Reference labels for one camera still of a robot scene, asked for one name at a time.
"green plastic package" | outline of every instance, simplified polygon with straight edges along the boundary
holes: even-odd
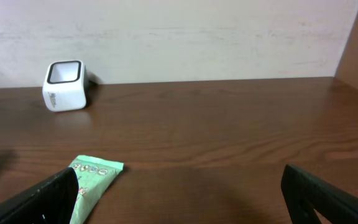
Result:
[[[82,224],[124,164],[80,155],[69,167],[75,170],[78,179],[78,196],[70,224]]]

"green packet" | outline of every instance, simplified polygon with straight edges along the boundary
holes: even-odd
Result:
[[[82,224],[124,164],[79,155],[69,167],[75,170],[78,179],[78,196],[70,224]]]

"brown wooden tabletop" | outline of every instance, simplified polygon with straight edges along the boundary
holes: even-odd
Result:
[[[99,86],[53,113],[0,90],[0,202],[79,154],[125,171],[88,223],[291,223],[286,163],[358,197],[358,91],[332,78]]]

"white cube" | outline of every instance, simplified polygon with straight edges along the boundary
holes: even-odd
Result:
[[[49,65],[42,87],[47,108],[54,112],[84,108],[88,83],[82,61],[52,63]]]

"black object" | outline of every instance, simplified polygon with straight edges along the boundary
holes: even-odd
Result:
[[[0,203],[0,224],[69,224],[77,194],[75,171],[66,168]]]
[[[293,224],[320,224],[314,210],[332,224],[358,224],[358,198],[301,168],[285,166],[281,189]]]

